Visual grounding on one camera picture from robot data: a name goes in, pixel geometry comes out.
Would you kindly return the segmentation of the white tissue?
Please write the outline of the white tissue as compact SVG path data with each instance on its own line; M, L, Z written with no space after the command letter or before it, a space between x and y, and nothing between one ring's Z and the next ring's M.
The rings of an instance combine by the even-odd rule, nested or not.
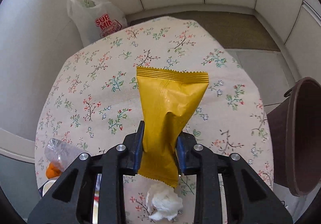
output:
M149 212L154 210L149 219L171 221L178 215L179 210L183 209L183 200L172 187L159 182L150 186L146 196L146 206Z

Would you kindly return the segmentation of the brown trash bin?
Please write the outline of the brown trash bin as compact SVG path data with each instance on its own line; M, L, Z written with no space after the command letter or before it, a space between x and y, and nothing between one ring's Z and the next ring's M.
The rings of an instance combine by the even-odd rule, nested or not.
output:
M320 84L302 78L284 97L267 115L274 182L294 196L303 196L320 181Z

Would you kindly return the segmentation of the yellow snack wrapper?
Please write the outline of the yellow snack wrapper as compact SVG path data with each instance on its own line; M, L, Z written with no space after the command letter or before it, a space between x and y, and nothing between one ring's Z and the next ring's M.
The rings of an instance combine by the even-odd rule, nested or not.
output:
M177 187L177 138L199 106L209 85L207 72L138 67L137 82L144 117L139 175Z

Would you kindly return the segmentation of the red instant noodle cup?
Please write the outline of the red instant noodle cup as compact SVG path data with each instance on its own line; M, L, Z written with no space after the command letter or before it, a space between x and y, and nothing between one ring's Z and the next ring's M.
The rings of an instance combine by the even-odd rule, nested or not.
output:
M49 179L43 186L39 188L39 193L41 197L43 197L48 192L48 190L56 182L56 180L57 178Z

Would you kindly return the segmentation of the brown floor mat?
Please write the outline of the brown floor mat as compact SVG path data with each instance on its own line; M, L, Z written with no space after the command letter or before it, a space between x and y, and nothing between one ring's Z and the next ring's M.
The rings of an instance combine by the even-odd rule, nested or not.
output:
M226 49L280 51L271 35L254 15L201 11L168 15L177 19L194 20Z

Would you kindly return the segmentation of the orange peel piece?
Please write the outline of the orange peel piece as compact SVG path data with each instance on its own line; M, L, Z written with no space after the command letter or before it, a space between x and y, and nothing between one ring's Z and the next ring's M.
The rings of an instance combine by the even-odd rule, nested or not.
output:
M54 177L59 177L62 174L61 165L57 162L50 162L46 170L46 177L52 179Z

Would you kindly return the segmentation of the floral tablecloth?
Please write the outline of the floral tablecloth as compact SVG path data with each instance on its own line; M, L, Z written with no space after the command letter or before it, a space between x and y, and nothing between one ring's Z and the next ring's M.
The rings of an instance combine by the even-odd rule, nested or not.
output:
M96 155L137 130L143 118L138 67L207 72L209 86L184 131L215 153L240 154L273 185L269 126L256 85L197 22L163 17L109 35L65 62L37 127L38 186L47 181L50 139Z

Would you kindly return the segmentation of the white plastic shopping bag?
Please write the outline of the white plastic shopping bag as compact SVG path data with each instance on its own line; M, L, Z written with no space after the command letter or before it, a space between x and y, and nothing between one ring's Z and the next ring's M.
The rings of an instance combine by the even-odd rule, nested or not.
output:
M67 0L66 7L84 47L127 27L125 14L109 0Z

